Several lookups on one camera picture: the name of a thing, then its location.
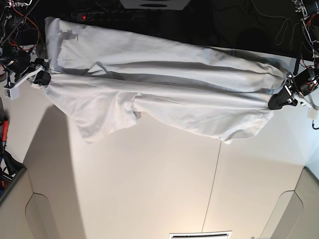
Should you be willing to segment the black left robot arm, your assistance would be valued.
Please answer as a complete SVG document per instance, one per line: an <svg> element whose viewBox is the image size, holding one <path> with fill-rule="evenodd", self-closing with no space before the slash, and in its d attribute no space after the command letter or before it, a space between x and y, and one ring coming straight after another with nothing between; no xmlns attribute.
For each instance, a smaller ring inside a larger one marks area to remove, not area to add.
<svg viewBox="0 0 319 239"><path fill-rule="evenodd" d="M311 102L311 93L319 88L319 2L317 0L294 0L295 12L301 22L301 42L294 71L287 73L282 89L268 102L271 110L284 106L296 106L298 102L317 110ZM303 48L308 46L313 63L308 65L303 57Z"/></svg>

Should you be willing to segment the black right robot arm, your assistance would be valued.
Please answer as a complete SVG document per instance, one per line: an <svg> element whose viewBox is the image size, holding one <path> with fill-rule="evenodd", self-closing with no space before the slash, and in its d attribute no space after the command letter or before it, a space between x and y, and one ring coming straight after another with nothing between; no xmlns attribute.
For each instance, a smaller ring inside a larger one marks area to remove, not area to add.
<svg viewBox="0 0 319 239"><path fill-rule="evenodd" d="M0 66L6 76L5 89L18 88L25 81L34 87L45 88L51 81L48 63L42 58L31 60L41 39L38 25L29 18L38 5L37 0L4 0L0 2ZM35 31L36 39L30 48L23 48L16 38L23 32Z"/></svg>

